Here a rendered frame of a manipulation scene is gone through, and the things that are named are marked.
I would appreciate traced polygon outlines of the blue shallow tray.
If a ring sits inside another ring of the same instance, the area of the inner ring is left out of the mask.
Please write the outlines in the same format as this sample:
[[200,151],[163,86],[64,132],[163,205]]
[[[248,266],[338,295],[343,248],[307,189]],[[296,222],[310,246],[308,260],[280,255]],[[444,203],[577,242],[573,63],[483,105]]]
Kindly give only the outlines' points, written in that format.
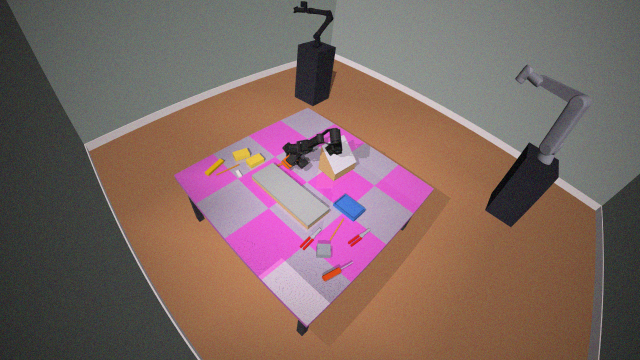
[[344,194],[336,202],[333,203],[333,207],[337,208],[342,214],[345,214],[347,218],[353,222],[361,216],[366,210],[365,207],[355,202],[349,195]]

